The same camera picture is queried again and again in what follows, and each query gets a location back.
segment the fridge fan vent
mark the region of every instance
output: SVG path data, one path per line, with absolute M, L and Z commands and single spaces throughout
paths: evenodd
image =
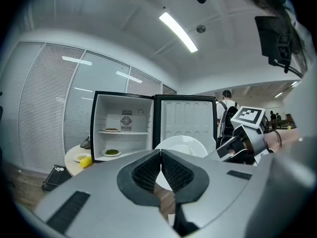
M 121 126 L 122 131 L 132 131 L 132 127 L 130 126 Z
M 122 115 L 123 116 L 131 116 L 132 115 L 132 110 L 122 110 Z
M 121 123 L 124 125 L 124 126 L 129 126 L 132 122 L 132 119 L 130 117 L 123 117 L 121 119 Z

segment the white plate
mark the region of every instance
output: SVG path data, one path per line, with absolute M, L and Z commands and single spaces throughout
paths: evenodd
M 109 155 L 109 154 L 106 154 L 106 151 L 107 150 L 110 150 L 110 149 L 104 149 L 104 150 L 102 150 L 101 151 L 101 154 L 102 155 L 104 155 L 104 156 L 107 156 L 107 157 L 116 157 L 116 156 L 118 156 L 118 155 L 120 155 L 122 152 L 118 152 L 117 154 L 115 154 L 115 155 Z
M 77 159 L 79 156 L 89 157 L 90 154 L 89 154 L 89 153 L 77 153 L 77 154 L 75 154 L 75 155 L 73 156 L 73 160 L 76 161 L 76 162 L 80 162 L 80 160 Z
M 206 150 L 204 145 L 198 140 L 189 136 L 170 137 L 164 140 L 155 149 L 174 150 L 199 158 L 203 158 L 208 155 L 208 151 Z M 162 188 L 172 191 L 162 171 L 159 173 L 156 182 Z
M 103 129 L 103 131 L 116 133 L 116 132 L 120 132 L 121 130 L 107 130 L 107 129 Z

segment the round table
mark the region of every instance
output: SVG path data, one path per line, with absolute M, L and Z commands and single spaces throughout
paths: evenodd
M 91 154 L 90 150 L 80 148 L 80 145 L 76 145 L 75 147 L 71 148 L 65 155 L 65 166 L 67 171 L 70 173 L 70 175 L 73 177 L 80 172 L 84 170 L 79 164 L 79 162 L 76 162 L 73 160 L 73 157 L 75 154 L 78 153 L 89 153 Z

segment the wooden floor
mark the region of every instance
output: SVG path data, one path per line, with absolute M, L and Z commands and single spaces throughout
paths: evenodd
M 14 200 L 30 211 L 33 211 L 41 199 L 48 193 L 43 192 L 41 189 L 48 175 L 20 170 L 8 163 L 3 164 L 3 170 Z M 154 194 L 160 198 L 160 212 L 167 220 L 168 214 L 175 213 L 174 193 L 156 184 Z

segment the hair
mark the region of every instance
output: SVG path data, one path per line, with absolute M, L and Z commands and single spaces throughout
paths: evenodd
M 222 95 L 226 98 L 229 98 L 231 99 L 232 98 L 232 95 L 231 95 L 231 92 L 229 90 L 224 90 Z
M 290 17 L 287 13 L 287 7 L 284 5 L 285 1 L 282 0 L 247 0 L 253 3 L 258 8 L 278 17 L 281 19 L 281 24 L 285 30 L 290 30 L 292 39 L 292 52 L 297 55 L 303 69 L 307 71 L 307 62 L 304 55 L 304 42 L 301 40 L 296 29 L 293 27 Z

